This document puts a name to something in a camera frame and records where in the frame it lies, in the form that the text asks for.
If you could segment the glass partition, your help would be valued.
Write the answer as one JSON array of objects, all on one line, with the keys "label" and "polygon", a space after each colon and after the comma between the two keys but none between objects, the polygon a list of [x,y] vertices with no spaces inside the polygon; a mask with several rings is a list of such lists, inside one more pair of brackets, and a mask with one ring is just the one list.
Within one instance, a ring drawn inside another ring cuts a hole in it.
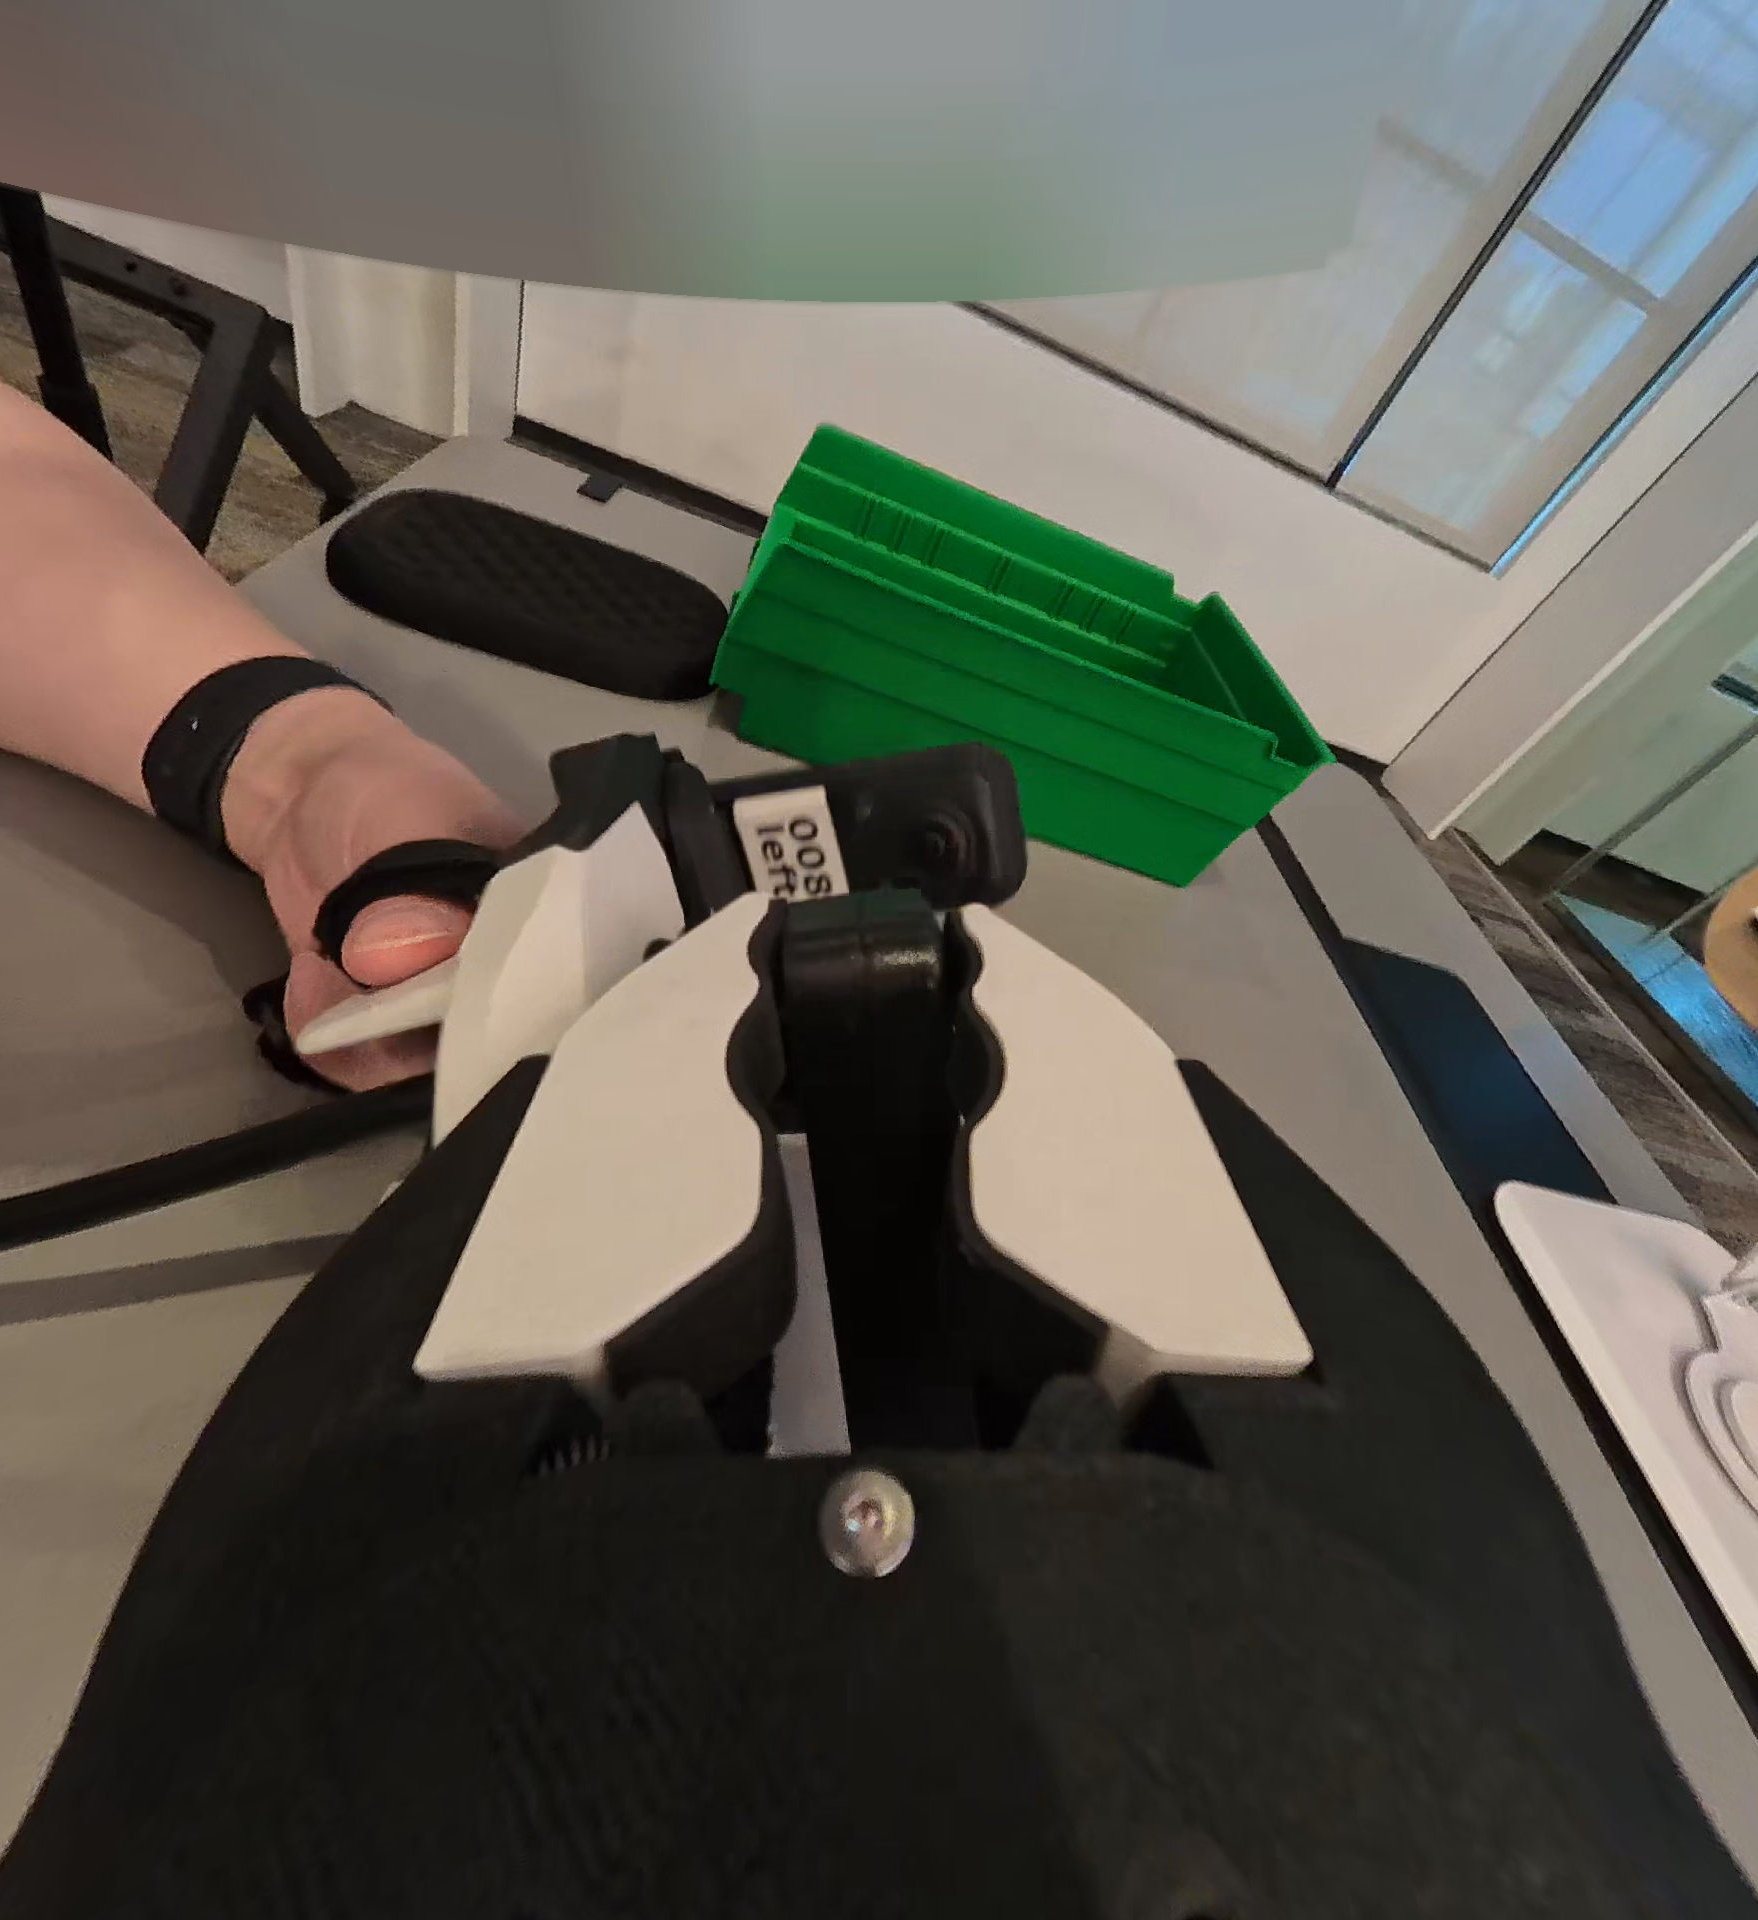
[{"label": "glass partition", "polygon": [[1758,1019],[1708,975],[1708,920],[1758,868],[1758,530],[1457,827],[1758,1141]]}]

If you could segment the dark blue desk panel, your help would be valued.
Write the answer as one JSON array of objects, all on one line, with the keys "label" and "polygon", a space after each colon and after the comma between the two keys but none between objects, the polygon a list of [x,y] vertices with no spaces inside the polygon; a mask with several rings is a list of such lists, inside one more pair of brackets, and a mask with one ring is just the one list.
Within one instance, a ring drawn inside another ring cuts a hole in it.
[{"label": "dark blue desk panel", "polygon": [[1558,1111],[1454,973],[1343,939],[1347,983],[1467,1207],[1502,1186],[1609,1202]]}]

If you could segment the person's left hand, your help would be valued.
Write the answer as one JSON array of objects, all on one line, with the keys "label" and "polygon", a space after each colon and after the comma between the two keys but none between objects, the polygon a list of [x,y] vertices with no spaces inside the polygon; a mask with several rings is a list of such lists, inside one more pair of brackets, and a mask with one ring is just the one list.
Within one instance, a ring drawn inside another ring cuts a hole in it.
[{"label": "person's left hand", "polygon": [[334,966],[315,925],[344,878],[413,842],[504,852],[531,824],[457,757],[344,689],[304,692],[250,729],[225,786],[223,822],[231,852],[260,878],[290,951],[290,1038],[336,1007],[443,966],[470,929],[468,908],[387,899],[358,915],[343,942],[343,966]]}]

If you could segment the black desk frame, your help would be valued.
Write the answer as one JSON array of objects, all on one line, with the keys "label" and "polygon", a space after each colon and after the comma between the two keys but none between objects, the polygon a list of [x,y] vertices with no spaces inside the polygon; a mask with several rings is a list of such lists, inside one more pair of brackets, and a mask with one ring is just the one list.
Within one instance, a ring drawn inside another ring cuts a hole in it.
[{"label": "black desk frame", "polygon": [[92,384],[68,299],[71,282],[182,332],[199,363],[157,475],[158,511],[206,550],[259,426],[321,499],[321,521],[358,500],[358,485],[281,381],[294,332],[266,306],[182,269],[51,218],[45,198],[0,183],[0,254],[7,256],[39,359],[48,412],[101,454],[113,457],[107,414]]}]

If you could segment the black wristband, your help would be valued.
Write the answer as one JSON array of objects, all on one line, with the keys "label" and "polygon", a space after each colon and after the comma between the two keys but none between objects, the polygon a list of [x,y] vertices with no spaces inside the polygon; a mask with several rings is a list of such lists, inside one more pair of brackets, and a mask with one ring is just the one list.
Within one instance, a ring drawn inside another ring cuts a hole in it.
[{"label": "black wristband", "polygon": [[142,755],[151,815],[231,868],[245,863],[225,829],[225,793],[250,732],[273,710],[315,692],[387,700],[336,667],[307,656],[256,656],[196,681],[168,708]]}]

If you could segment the green plastic bin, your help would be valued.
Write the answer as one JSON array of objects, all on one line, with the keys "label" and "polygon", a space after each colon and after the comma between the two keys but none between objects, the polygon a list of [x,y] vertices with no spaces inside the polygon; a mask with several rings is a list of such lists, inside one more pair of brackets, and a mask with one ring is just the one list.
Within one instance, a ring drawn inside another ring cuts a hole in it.
[{"label": "green plastic bin", "polygon": [[1220,594],[829,422],[712,687],[745,743],[819,767],[995,751],[1031,838],[1174,889],[1334,761]]}]

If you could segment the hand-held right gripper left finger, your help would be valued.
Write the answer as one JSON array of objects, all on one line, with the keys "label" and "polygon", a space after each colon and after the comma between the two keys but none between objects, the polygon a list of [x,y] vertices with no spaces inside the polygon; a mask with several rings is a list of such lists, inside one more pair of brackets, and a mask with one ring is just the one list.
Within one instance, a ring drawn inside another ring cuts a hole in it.
[{"label": "hand-held right gripper left finger", "polygon": [[559,1041],[413,1360],[421,1381],[733,1388],[796,1311],[774,1106],[788,908],[745,896]]}]

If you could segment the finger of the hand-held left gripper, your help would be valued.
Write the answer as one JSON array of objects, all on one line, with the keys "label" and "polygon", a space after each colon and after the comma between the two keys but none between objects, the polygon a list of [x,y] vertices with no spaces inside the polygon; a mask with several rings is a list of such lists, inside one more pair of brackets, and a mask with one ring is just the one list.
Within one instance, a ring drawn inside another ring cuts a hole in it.
[{"label": "finger of the hand-held left gripper", "polygon": [[779,1152],[796,1298],[771,1357],[769,1456],[843,1459],[851,1453],[851,1428],[811,1149],[804,1136],[782,1136]]}]

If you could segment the black wrist rest pad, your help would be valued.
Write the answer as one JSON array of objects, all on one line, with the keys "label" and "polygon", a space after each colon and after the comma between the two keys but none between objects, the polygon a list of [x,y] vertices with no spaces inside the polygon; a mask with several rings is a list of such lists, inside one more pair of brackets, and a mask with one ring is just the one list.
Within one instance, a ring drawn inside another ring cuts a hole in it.
[{"label": "black wrist rest pad", "polygon": [[327,578],[363,612],[622,698],[700,700],[729,625],[692,574],[528,512],[438,489],[338,523]]}]

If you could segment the large window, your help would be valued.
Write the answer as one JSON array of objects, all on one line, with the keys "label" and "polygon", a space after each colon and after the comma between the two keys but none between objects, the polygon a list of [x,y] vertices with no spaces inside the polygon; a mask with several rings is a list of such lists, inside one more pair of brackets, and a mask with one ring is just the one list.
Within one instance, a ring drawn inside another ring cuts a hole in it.
[{"label": "large window", "polygon": [[1758,3],[1396,15],[1322,267],[975,312],[1502,569],[1758,282]]}]

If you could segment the person's left forearm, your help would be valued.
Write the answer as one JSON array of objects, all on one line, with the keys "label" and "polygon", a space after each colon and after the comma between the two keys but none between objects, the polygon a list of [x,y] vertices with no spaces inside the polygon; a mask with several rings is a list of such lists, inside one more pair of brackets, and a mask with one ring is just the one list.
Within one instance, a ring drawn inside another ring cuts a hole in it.
[{"label": "person's left forearm", "polygon": [[0,381],[0,752],[151,809],[144,758],[215,674],[298,651],[122,470]]}]

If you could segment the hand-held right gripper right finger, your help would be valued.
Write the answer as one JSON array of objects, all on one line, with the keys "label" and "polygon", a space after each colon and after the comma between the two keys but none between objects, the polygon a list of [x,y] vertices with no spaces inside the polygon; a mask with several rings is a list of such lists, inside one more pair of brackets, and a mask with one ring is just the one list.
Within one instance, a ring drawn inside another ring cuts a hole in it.
[{"label": "hand-held right gripper right finger", "polygon": [[989,1375],[1303,1377],[1309,1333],[1174,1051],[989,906],[946,926],[955,1229]]}]

